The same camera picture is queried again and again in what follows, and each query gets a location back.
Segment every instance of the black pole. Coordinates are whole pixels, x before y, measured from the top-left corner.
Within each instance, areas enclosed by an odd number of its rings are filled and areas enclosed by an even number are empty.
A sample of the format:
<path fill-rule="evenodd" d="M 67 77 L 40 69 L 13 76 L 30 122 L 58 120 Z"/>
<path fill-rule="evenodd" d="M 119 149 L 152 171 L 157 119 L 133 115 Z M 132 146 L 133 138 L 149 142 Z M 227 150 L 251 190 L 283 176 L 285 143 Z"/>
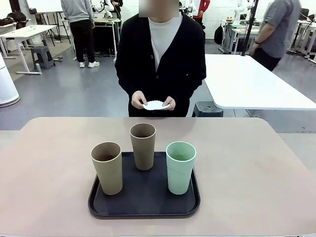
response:
<path fill-rule="evenodd" d="M 245 53 L 247 51 L 247 45 L 248 45 L 248 42 L 249 42 L 252 25 L 253 25 L 253 22 L 255 21 L 255 16 L 256 16 L 256 11 L 257 11 L 257 7 L 258 7 L 258 2 L 259 2 L 259 0 L 255 0 L 255 5 L 250 10 L 251 15 L 250 15 L 250 19 L 249 19 L 249 29 L 248 29 L 248 32 L 247 32 L 245 45 L 244 45 L 243 50 L 242 50 L 242 54 L 241 54 L 242 56 L 245 56 Z"/>

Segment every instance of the neck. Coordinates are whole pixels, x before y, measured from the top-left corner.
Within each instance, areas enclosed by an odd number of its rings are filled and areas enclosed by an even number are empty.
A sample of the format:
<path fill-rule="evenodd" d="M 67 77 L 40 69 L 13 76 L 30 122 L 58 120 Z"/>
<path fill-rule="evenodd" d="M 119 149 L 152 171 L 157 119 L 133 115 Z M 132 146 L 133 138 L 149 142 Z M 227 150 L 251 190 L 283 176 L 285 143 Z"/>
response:
<path fill-rule="evenodd" d="M 167 21 L 170 21 L 172 17 L 150 17 L 150 19 L 156 23 L 165 23 Z"/>

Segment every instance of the cup rim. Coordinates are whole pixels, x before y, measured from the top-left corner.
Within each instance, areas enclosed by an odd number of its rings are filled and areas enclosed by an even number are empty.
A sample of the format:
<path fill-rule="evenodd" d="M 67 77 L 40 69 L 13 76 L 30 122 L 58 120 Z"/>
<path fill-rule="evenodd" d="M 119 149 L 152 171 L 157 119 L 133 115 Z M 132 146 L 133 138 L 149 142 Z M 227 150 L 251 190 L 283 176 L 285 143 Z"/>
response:
<path fill-rule="evenodd" d="M 154 132 L 152 135 L 150 135 L 149 137 L 136 137 L 136 136 L 134 136 L 134 135 L 131 133 L 131 130 L 132 130 L 133 127 L 135 127 L 135 126 L 137 126 L 137 125 L 140 125 L 140 124 L 147 124 L 147 125 L 150 125 L 150 126 L 154 127 L 155 132 Z M 150 123 L 147 123 L 147 122 L 140 122 L 140 123 L 134 124 L 134 125 L 129 129 L 129 134 L 130 134 L 132 137 L 137 138 L 137 139 L 148 139 L 148 138 L 151 138 L 152 136 L 154 136 L 154 135 L 156 134 L 156 127 L 153 126 L 153 125 L 150 124 Z"/>
<path fill-rule="evenodd" d="M 118 145 L 118 147 L 119 147 L 119 154 L 118 154 L 116 157 L 114 157 L 113 159 L 111 159 L 111 160 L 106 160 L 106 161 L 96 160 L 96 159 L 93 158 L 93 156 L 92 156 L 92 151 L 93 151 L 94 148 L 96 148 L 97 146 L 99 146 L 99 145 L 101 145 L 101 144 L 104 144 L 104 143 L 113 143 L 113 144 Z M 118 143 L 116 143 L 116 142 L 102 142 L 102 143 L 96 145 L 94 148 L 92 148 L 92 150 L 91 150 L 91 152 L 90 152 L 90 155 L 91 155 L 91 158 L 92 158 L 95 162 L 99 162 L 99 163 L 108 163 L 108 162 L 114 161 L 114 160 L 116 160 L 116 159 L 120 156 L 120 154 L 122 153 L 122 148 L 121 148 L 120 145 L 119 145 Z"/>
<path fill-rule="evenodd" d="M 169 154 L 168 154 L 168 147 L 171 146 L 171 145 L 174 144 L 174 143 L 180 143 L 180 142 L 181 142 L 181 143 L 186 143 L 186 144 L 190 145 L 191 147 L 193 147 L 193 149 L 194 149 L 194 156 L 193 156 L 191 159 L 189 159 L 189 160 L 177 160 L 177 159 L 174 159 L 174 158 L 172 158 L 171 156 L 169 156 Z M 192 160 L 197 156 L 197 150 L 196 150 L 196 148 L 195 148 L 191 143 L 183 142 L 183 141 L 177 141 L 177 142 L 172 142 L 172 143 L 170 143 L 170 144 L 167 146 L 167 148 L 166 148 L 166 154 L 167 154 L 167 157 L 168 157 L 169 159 L 173 160 L 173 161 L 181 162 L 181 163 L 186 163 L 186 162 L 192 161 Z"/>

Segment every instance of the person in gray shirt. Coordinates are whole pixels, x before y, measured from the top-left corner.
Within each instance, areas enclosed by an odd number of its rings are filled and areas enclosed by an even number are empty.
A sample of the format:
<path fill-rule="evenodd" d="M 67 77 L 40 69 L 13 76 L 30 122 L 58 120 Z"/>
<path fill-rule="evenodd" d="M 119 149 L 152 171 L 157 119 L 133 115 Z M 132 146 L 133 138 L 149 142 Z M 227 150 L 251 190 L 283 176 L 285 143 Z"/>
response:
<path fill-rule="evenodd" d="M 299 0 L 275 0 L 266 11 L 250 55 L 270 71 L 274 70 L 285 55 L 300 12 Z"/>
<path fill-rule="evenodd" d="M 61 0 L 61 6 L 65 17 L 70 22 L 70 29 L 74 37 L 76 56 L 81 68 L 85 67 L 83 51 L 86 49 L 89 67 L 100 65 L 95 61 L 93 31 L 94 14 L 90 0 Z"/>

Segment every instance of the hand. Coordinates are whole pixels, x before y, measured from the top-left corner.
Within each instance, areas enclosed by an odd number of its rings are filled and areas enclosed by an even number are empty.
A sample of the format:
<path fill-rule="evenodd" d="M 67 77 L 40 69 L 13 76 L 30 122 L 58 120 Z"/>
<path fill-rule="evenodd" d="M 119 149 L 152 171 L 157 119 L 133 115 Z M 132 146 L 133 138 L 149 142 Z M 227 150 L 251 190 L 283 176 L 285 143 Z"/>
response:
<path fill-rule="evenodd" d="M 203 14 L 204 14 L 204 11 L 200 11 L 200 12 L 198 13 L 198 16 L 199 16 L 199 17 L 202 17 Z"/>
<path fill-rule="evenodd" d="M 253 43 L 253 46 L 252 46 L 252 48 L 251 48 L 251 50 L 250 50 L 250 56 L 253 56 L 253 55 L 255 54 L 256 49 L 257 49 L 258 47 L 259 47 L 259 44 Z"/>
<path fill-rule="evenodd" d="M 167 105 L 170 105 L 170 106 L 164 110 L 173 111 L 174 108 L 176 107 L 176 102 L 174 101 L 174 99 L 172 99 L 170 96 L 168 96 L 166 101 L 162 104 L 162 106 L 167 106 Z"/>
<path fill-rule="evenodd" d="M 143 102 L 144 105 L 147 105 L 144 94 L 138 90 L 132 95 L 132 106 L 139 110 L 142 110 L 144 106 L 141 102 Z"/>

